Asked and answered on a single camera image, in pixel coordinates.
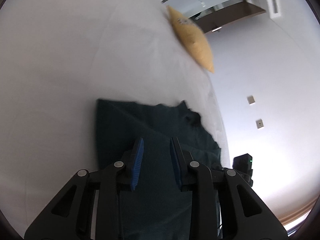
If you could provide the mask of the upper wall switch plate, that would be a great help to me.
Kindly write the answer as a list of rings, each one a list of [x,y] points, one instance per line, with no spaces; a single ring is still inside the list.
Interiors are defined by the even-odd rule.
[[[248,97],[247,97],[247,101],[248,101],[248,104],[249,104],[249,105],[255,104],[255,98],[254,98],[254,96],[252,96],[252,95],[248,96]]]

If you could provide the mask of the yellow pillow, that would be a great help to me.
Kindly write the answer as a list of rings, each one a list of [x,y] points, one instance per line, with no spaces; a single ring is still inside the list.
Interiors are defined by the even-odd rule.
[[[213,54],[204,32],[173,7],[168,5],[167,11],[172,28],[186,51],[201,67],[213,73]]]

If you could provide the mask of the dark brown wall shelf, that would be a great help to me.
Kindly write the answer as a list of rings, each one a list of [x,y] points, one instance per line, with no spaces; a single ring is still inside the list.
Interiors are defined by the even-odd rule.
[[[225,25],[258,16],[265,9],[248,0],[161,0],[195,22],[204,33],[215,32]]]

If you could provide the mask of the lower wall outlet plate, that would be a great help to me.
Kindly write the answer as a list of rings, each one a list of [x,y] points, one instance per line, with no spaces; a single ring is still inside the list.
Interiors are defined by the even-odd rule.
[[[262,119],[257,120],[256,121],[256,126],[257,126],[257,129],[260,129],[260,128],[264,127],[263,120]]]

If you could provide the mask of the dark green knit sweater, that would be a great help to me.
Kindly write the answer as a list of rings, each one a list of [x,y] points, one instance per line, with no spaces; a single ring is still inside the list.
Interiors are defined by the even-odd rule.
[[[99,99],[95,145],[100,169],[119,161],[144,140],[138,185],[121,195],[125,239],[188,239],[191,193],[181,192],[170,157],[170,139],[210,168],[221,168],[221,150],[201,124],[199,113],[185,102],[175,107]]]

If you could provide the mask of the white bed sheet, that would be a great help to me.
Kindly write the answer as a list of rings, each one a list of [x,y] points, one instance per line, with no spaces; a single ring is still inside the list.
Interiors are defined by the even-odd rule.
[[[201,116],[229,165],[208,72],[159,0],[6,0],[1,7],[1,211],[19,235],[79,169],[97,169],[99,98]]]

